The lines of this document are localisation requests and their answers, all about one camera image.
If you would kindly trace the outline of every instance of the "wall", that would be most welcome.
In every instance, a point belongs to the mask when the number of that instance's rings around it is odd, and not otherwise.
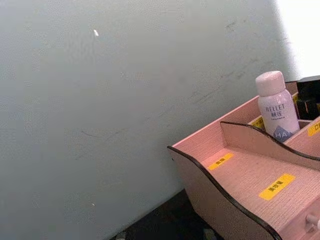
[[[279,19],[285,33],[284,44],[290,59],[292,73],[297,80],[320,75],[318,56],[320,54],[320,23],[318,9],[320,2],[277,0]]]
[[[112,237],[183,188],[167,145],[290,78],[264,0],[0,0],[0,29],[0,239]]]

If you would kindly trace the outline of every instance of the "black edge trim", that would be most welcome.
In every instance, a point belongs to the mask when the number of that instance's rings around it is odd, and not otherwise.
[[[272,226],[270,226],[267,222],[262,220],[260,217],[256,216],[249,210],[247,210],[245,207],[243,207],[237,200],[235,200],[218,182],[217,180],[208,172],[204,166],[202,166],[193,156],[190,156],[186,154],[183,151],[180,151],[177,148],[174,148],[173,146],[168,146],[168,149],[176,152],[177,154],[180,154],[184,156],[185,158],[189,159],[196,167],[198,167],[201,172],[204,173],[204,175],[210,180],[210,182],[218,189],[218,191],[237,209],[239,209],[242,213],[244,213],[247,217],[255,221],[257,224],[259,224],[261,227],[263,227],[275,240],[282,240],[280,235],[277,233],[276,230]]]
[[[297,151],[297,150],[294,150],[292,149],[291,147],[283,144],[282,142],[278,141],[277,139],[275,139],[273,136],[271,136],[269,133],[267,133],[266,131],[262,131],[260,128],[256,127],[256,126],[252,126],[252,125],[249,125],[249,124],[245,124],[245,123],[237,123],[237,122],[230,122],[230,121],[221,121],[220,123],[223,123],[223,124],[230,124],[230,125],[239,125],[239,126],[243,126],[243,127],[247,127],[247,128],[251,128],[251,129],[254,129],[258,132],[260,132],[261,134],[265,135],[267,138],[271,139],[273,142],[275,142],[276,144],[278,144],[280,147],[284,148],[285,150],[293,153],[293,154],[296,154],[298,156],[301,156],[301,157],[304,157],[304,158],[307,158],[307,159],[312,159],[312,160],[315,160],[315,161],[320,161],[320,157],[316,157],[316,156],[311,156],[311,155],[308,155],[308,154],[304,154],[300,151]]]

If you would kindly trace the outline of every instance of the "organizer compartment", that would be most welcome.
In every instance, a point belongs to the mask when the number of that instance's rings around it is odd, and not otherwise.
[[[248,125],[259,115],[255,97],[168,147],[192,206],[226,240],[317,239],[306,215],[320,216],[318,128],[306,136],[320,118],[283,144]]]

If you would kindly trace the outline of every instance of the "scuff mark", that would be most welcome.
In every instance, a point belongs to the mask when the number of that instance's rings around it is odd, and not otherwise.
[[[87,135],[87,136],[90,136],[90,137],[94,137],[94,138],[100,138],[100,136],[96,136],[96,135],[92,135],[92,134],[89,134],[89,133],[86,133],[85,131],[81,131],[81,133]]]
[[[200,99],[195,101],[193,104],[203,104],[203,103],[205,103],[209,99],[213,98],[215,96],[215,94],[219,91],[219,89],[221,89],[221,87],[222,87],[222,85],[218,86],[216,89],[214,89],[213,91],[207,93],[206,95],[204,95],[203,97],[201,97]]]
[[[237,21],[233,21],[232,23],[229,23],[228,25],[226,25],[225,29],[228,33],[234,32],[236,25],[237,25]]]
[[[172,105],[171,107],[169,107],[168,109],[166,109],[164,112],[162,112],[162,113],[158,116],[158,118],[161,118],[163,115],[169,113],[174,107],[175,107],[175,106]]]
[[[115,133],[111,134],[111,136],[109,136],[105,142],[109,141],[110,139],[112,139],[113,137],[117,136],[118,134],[122,133],[123,131],[127,130],[127,128],[122,128],[118,131],[116,131]]]
[[[245,74],[246,74],[246,72],[240,71],[240,72],[237,72],[235,76],[237,79],[241,79]]]
[[[198,95],[198,91],[193,91],[191,93],[191,96],[189,96],[187,99],[192,99],[193,97],[195,97],[196,95]]]
[[[74,160],[79,160],[79,159],[81,159],[82,157],[84,157],[85,155],[87,155],[87,154],[89,154],[89,153],[91,153],[91,152],[92,152],[92,150],[89,150],[89,151],[81,154],[80,156],[77,156]]]
[[[227,73],[227,74],[221,75],[220,78],[221,78],[221,79],[228,78],[228,77],[230,77],[230,76],[231,76],[232,74],[234,74],[234,73],[235,73],[235,71],[231,71],[231,72],[229,72],[229,73]]]
[[[254,64],[255,62],[259,62],[259,59],[257,58],[257,57],[255,57],[255,58],[250,58],[250,61],[249,61],[249,65],[250,64]]]

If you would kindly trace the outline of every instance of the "yellow label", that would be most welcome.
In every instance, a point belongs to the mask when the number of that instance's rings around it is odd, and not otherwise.
[[[293,94],[293,95],[292,95],[292,99],[293,99],[293,103],[294,103],[295,105],[297,105],[298,93]]]
[[[308,136],[311,137],[320,132],[320,121],[308,127]]]
[[[220,158],[218,161],[216,161],[215,163],[211,164],[208,169],[209,170],[213,170],[216,169],[217,167],[220,167],[222,164],[224,164],[227,160],[229,160],[230,158],[232,158],[234,155],[232,153],[227,153],[226,155],[224,155],[222,158]]]
[[[274,196],[276,196],[282,189],[288,186],[293,180],[295,180],[295,176],[290,175],[288,173],[283,174],[276,181],[274,181],[270,186],[268,186],[263,192],[259,194],[259,197],[264,200],[271,200]]]
[[[257,120],[255,120],[251,125],[257,128],[260,128],[262,130],[265,129],[264,119],[262,118],[262,116],[259,117]]]

